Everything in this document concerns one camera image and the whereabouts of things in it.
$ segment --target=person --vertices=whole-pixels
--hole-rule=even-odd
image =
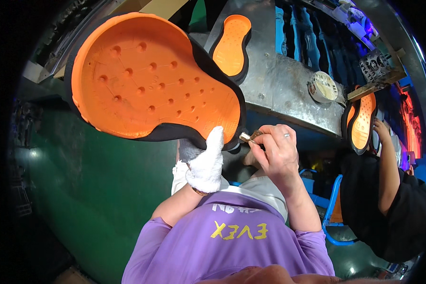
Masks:
[[[221,176],[221,126],[211,131],[205,151],[180,140],[172,196],[142,228],[122,283],[243,283],[254,272],[337,279],[298,174],[295,131],[282,124],[259,130],[250,147],[265,174],[239,187]]]
[[[370,152],[338,154],[343,174],[341,209],[345,225],[392,263],[408,261],[426,247],[426,184],[398,168],[386,126],[375,119],[380,158]]]

